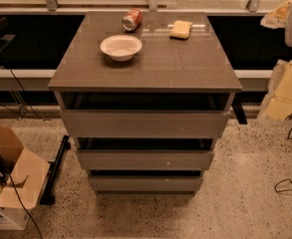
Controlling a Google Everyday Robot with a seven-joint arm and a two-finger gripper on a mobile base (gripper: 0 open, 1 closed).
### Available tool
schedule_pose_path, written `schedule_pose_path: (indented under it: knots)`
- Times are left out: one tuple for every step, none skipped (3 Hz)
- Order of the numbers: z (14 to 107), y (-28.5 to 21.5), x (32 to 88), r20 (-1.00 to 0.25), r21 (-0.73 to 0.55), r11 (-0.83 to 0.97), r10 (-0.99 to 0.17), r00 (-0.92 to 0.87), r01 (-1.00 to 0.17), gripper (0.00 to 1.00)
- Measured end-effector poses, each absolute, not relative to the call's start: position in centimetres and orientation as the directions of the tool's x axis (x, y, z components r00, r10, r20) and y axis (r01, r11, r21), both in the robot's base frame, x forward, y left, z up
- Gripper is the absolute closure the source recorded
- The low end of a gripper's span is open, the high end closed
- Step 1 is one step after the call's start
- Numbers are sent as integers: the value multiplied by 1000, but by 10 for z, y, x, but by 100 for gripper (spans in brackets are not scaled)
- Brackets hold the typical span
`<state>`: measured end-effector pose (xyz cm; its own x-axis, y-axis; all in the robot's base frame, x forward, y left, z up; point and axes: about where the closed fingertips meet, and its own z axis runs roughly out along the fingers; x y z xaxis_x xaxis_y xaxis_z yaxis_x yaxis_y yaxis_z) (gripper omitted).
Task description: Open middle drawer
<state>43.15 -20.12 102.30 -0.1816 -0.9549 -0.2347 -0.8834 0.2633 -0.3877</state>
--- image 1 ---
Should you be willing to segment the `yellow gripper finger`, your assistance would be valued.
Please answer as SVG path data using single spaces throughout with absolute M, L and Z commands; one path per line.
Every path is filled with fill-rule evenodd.
M 268 93 L 257 118 L 260 121 L 284 121 L 292 114 L 292 60 L 279 60 L 273 69 Z
M 284 28 L 292 0 L 287 0 L 267 13 L 260 21 L 260 25 L 270 29 Z

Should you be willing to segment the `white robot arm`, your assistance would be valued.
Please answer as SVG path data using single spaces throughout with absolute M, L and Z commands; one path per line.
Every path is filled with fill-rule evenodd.
M 285 29 L 285 43 L 292 48 L 292 0 L 277 6 L 261 19 L 261 25 L 270 29 Z M 292 60 L 278 61 L 268 85 L 268 94 L 262 101 L 259 120 L 283 121 L 292 114 Z

